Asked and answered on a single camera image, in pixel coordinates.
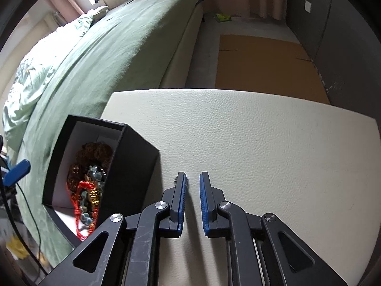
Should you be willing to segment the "black jewelry box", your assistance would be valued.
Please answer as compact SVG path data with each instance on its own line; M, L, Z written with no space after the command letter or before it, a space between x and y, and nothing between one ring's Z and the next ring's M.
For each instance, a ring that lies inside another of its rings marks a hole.
M75 233L74 206L66 184L68 172L78 157L94 160L94 151L81 150L86 144L109 146L109 162L101 162L105 193L100 200L98 224L111 214L129 216L141 212L159 151L126 124L69 115L59 132L48 165L42 204L71 247L81 241Z

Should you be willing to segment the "light green crumpled duvet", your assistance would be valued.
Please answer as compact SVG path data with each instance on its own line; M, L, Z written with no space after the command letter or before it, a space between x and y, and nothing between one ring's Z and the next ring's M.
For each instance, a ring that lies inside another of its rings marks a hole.
M30 116L58 67L91 26L108 11L107 6L100 6L56 28L38 41L21 60L3 106L3 130L10 149L19 150Z

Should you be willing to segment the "green bed cover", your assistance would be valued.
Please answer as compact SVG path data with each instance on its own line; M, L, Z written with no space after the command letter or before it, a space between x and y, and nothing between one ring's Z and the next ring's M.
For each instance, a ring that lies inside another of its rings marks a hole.
M59 132L70 114L99 118L114 92L161 85L200 0L132 0L97 21L58 67L30 116L11 163L30 174L17 197L24 224L51 265L72 250L42 205L43 185Z

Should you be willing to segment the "brown cardboard sheet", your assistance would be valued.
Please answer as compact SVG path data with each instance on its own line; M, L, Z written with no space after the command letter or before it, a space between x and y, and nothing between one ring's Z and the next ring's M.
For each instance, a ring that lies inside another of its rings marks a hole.
M304 48L266 37L221 35L215 87L330 104Z

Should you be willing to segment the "green yellow floor item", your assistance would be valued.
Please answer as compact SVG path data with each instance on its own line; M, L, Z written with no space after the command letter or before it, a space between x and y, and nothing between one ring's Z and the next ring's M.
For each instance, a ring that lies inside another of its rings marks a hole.
M228 22L232 19L231 15L226 15L226 14L221 14L221 13L215 13L214 18L216 19L217 22L223 23L223 22Z

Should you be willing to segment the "white wall switch plate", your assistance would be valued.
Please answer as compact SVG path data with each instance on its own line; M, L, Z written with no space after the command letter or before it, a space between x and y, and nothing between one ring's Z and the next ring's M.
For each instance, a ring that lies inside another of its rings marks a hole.
M308 12L308 13L311 12L311 6L312 6L311 2L309 2L308 0L305 0L304 10L305 10L306 12Z

